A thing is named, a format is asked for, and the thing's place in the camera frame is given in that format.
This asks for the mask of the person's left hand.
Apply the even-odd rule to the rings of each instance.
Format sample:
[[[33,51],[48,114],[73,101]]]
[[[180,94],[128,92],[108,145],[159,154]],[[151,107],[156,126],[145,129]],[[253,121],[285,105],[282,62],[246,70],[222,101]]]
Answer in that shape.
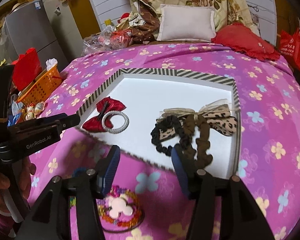
[[[19,177],[18,186],[23,198],[28,199],[31,191],[31,176],[36,173],[36,166],[31,163],[29,157],[23,159],[23,165]],[[10,187],[9,179],[0,173],[0,190],[6,190]],[[0,193],[0,211],[8,213],[9,210],[4,202],[4,199]]]

